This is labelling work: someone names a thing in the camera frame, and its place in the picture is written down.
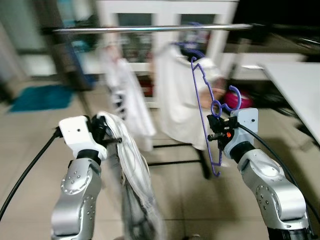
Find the black cable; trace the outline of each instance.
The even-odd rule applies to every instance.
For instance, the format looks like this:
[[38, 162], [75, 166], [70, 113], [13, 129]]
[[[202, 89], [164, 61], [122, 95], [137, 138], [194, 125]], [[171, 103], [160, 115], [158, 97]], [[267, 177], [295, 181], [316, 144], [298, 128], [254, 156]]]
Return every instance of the black cable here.
[[[248, 129], [247, 127], [239, 124], [238, 125], [239, 128], [245, 130], [246, 132], [248, 132], [249, 134], [251, 134], [252, 136], [254, 136], [260, 143], [262, 143], [263, 146], [265, 146], [269, 151], [270, 153], [272, 153], [272, 155], [277, 159], [278, 163], [281, 165], [281, 167], [283, 168], [284, 172], [288, 175], [288, 177], [290, 178], [291, 182], [301, 191], [301, 189], [299, 188], [298, 186], [298, 183], [297, 181], [295, 180], [294, 176], [292, 175], [292, 173], [290, 172], [290, 170], [288, 169], [288, 167], [285, 165], [285, 163], [281, 160], [281, 158], [275, 153], [275, 151], [273, 151], [268, 145], [267, 143], [261, 138], [259, 137], [257, 134], [255, 134], [253, 131], [251, 131], [250, 129]], [[309, 206], [309, 208], [311, 209], [311, 211], [313, 212], [315, 218], [317, 219], [317, 221], [319, 222], [320, 224], [320, 216], [319, 214], [317, 213], [317, 210], [315, 209], [314, 206], [312, 206], [311, 202], [306, 198], [304, 197], [305, 199], [305, 202], [306, 204]], [[309, 217], [309, 213], [308, 213], [308, 209], [306, 209], [306, 213], [308, 215], [308, 222], [309, 222], [309, 226], [310, 226], [310, 229], [312, 229], [312, 226], [311, 226], [311, 219]]]
[[16, 184], [13, 186], [10, 194], [8, 195], [8, 197], [6, 198], [4, 204], [1, 207], [1, 210], [0, 210], [0, 222], [2, 220], [2, 217], [5, 214], [5, 211], [6, 211], [7, 207], [8, 207], [8, 205], [9, 205], [10, 201], [12, 200], [12, 198], [15, 195], [16, 191], [18, 190], [18, 188], [21, 185], [22, 181], [25, 179], [27, 174], [30, 172], [30, 170], [33, 168], [33, 166], [36, 164], [36, 162], [39, 160], [39, 158], [42, 156], [42, 154], [44, 154], [44, 152], [47, 150], [47, 148], [50, 146], [50, 144], [55, 140], [55, 138], [60, 137], [60, 136], [61, 136], [60, 129], [57, 128], [57, 130], [54, 132], [54, 134], [49, 139], [49, 141], [44, 145], [44, 147], [35, 156], [35, 158], [32, 160], [32, 162], [29, 164], [29, 166], [24, 170], [24, 172], [22, 173], [22, 175], [20, 176], [20, 178], [18, 179]]

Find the metal rail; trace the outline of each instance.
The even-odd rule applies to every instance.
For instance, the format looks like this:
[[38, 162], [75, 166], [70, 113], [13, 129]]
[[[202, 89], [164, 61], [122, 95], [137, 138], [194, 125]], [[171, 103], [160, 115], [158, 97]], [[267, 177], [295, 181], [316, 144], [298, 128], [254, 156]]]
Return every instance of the metal rail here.
[[94, 28], [61, 28], [54, 29], [56, 34], [109, 34], [109, 33], [143, 33], [143, 32], [173, 32], [173, 31], [192, 31], [192, 30], [224, 30], [239, 31], [250, 30], [250, 24], [209, 24], [209, 25], [176, 25], [176, 26], [120, 26], [120, 27], [94, 27]]

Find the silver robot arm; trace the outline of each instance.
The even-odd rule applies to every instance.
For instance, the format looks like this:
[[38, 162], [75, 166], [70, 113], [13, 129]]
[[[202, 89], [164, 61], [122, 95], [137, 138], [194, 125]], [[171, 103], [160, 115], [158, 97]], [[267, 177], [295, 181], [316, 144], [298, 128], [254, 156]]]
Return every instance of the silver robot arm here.
[[61, 181], [61, 195], [51, 217], [51, 239], [91, 240], [101, 190], [100, 163], [107, 158], [107, 149], [94, 140], [85, 116], [66, 118], [59, 127], [76, 159]]
[[238, 127], [241, 124], [257, 133], [258, 110], [236, 110], [227, 119], [217, 119], [212, 115], [207, 117], [214, 132], [208, 139], [218, 140], [224, 154], [238, 163], [244, 183], [256, 198], [269, 239], [310, 239], [303, 194], [287, 180], [278, 163], [261, 149], [253, 147], [253, 136]]

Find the white table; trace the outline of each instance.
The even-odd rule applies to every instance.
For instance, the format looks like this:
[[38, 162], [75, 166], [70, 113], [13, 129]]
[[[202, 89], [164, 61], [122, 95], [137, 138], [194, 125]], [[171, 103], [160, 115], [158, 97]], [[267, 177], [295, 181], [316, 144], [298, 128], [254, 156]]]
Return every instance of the white table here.
[[266, 63], [262, 67], [320, 144], [320, 63]]

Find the blue mat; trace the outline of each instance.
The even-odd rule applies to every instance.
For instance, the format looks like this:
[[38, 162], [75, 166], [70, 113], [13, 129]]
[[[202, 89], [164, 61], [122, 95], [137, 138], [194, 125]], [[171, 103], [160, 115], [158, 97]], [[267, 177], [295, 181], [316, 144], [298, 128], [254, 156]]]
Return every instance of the blue mat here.
[[10, 112], [64, 109], [69, 106], [73, 92], [62, 85], [31, 86], [14, 101]]

